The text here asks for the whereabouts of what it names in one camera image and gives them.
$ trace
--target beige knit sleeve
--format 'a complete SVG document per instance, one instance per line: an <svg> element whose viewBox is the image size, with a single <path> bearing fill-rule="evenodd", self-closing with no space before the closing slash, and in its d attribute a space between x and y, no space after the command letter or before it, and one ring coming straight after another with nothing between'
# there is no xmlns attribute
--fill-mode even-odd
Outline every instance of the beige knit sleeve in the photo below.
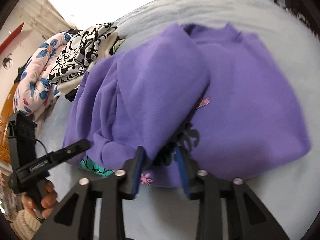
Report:
<svg viewBox="0 0 320 240"><path fill-rule="evenodd" d="M31 240L39 230L41 223L28 211L20 210L11 228L21 240Z"/></svg>

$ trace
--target pink embroidered patch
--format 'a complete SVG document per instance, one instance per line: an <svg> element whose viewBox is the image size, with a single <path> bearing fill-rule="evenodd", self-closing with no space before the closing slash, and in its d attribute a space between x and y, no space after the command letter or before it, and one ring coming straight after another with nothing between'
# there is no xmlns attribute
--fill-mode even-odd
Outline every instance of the pink embroidered patch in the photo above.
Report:
<svg viewBox="0 0 320 240"><path fill-rule="evenodd" d="M197 109L203 106L207 106L208 104L210 104L210 98L205 98L198 104Z"/></svg>
<svg viewBox="0 0 320 240"><path fill-rule="evenodd" d="M142 185L149 185L149 186L151 186L151 183L153 182L153 179L151 179L150 178L151 177L151 174L150 174L150 172L149 171L147 171L145 174L141 174L141 179L140 179L140 181L141 181L141 184Z"/></svg>

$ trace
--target beige curtain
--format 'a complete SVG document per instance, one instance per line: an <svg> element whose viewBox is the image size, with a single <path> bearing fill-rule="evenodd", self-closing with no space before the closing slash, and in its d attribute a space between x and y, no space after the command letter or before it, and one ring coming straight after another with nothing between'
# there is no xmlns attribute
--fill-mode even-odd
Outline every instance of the beige curtain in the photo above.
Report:
<svg viewBox="0 0 320 240"><path fill-rule="evenodd" d="M72 28L48 0L20 0L15 11L45 39Z"/></svg>

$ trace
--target silver screw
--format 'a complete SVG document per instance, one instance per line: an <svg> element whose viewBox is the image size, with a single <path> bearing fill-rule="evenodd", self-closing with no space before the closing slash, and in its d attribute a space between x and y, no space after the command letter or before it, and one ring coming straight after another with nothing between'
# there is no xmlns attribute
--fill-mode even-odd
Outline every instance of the silver screw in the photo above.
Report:
<svg viewBox="0 0 320 240"><path fill-rule="evenodd" d="M79 180L79 184L80 185L87 185L89 182L90 181L87 178L82 178L82 179Z"/></svg>
<svg viewBox="0 0 320 240"><path fill-rule="evenodd" d="M198 170L197 171L197 174L199 175L199 176L207 176L208 175L208 172L207 171L205 171L205 170Z"/></svg>
<svg viewBox="0 0 320 240"><path fill-rule="evenodd" d="M240 178L234 178L233 179L233 184L242 185L243 184L243 180L240 179Z"/></svg>
<svg viewBox="0 0 320 240"><path fill-rule="evenodd" d="M115 175L118 177L121 177L121 176L125 175L125 170L117 170L117 171L115 171Z"/></svg>

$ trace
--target mattress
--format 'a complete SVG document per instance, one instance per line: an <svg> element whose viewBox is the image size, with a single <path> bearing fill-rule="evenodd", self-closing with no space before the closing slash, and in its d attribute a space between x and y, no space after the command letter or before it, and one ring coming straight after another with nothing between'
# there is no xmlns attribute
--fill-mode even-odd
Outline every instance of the mattress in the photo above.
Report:
<svg viewBox="0 0 320 240"><path fill-rule="evenodd" d="M209 27L231 22L238 30L257 33L292 85L305 114L312 150L300 160L246 182L290 239L301 239L320 210L319 41L303 23L269 0L156 0L116 21L119 36L126 38L117 53L148 41L172 23L190 22ZM61 97L44 124L40 139L49 151L62 145L71 106ZM40 147L38 154L43 154ZM99 178L64 163L51 170L49 179L61 200L82 177ZM188 201L181 189L143 185L135 201L124 201L126 236L195 239L197 214L197 201Z"/></svg>

